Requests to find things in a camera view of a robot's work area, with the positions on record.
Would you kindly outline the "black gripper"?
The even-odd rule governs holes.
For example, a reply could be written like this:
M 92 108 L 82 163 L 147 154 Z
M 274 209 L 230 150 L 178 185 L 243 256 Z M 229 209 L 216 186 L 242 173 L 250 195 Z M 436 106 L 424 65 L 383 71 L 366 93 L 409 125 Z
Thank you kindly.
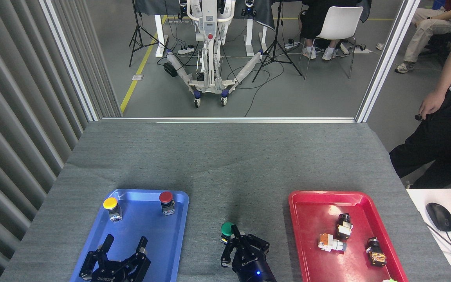
M 89 251 L 81 266 L 79 277 L 92 282 L 143 282 L 151 264 L 146 254 L 148 239 L 141 236 L 133 255 L 123 261 L 122 268 L 109 268 L 107 252 L 114 241 L 108 234 L 105 241 L 95 250 Z
M 225 248 L 221 256 L 223 268 L 233 268 L 240 282 L 276 282 L 267 260 L 266 254 L 270 250 L 270 243 L 259 237 L 239 231 L 236 228 L 236 239 L 231 230 L 233 224 L 221 226 L 221 242 Z M 231 252 L 236 248 L 236 254 L 231 260 Z M 239 252 L 249 252 L 251 248 L 259 250 L 256 255 L 246 255 Z

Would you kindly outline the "person's hand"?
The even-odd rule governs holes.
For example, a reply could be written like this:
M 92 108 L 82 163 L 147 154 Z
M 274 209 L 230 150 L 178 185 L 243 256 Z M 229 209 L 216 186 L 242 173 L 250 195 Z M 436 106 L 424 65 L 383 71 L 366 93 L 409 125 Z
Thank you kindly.
M 446 89 L 436 89 L 428 93 L 419 107 L 419 115 L 426 120 L 428 114 L 438 111 L 445 99 Z

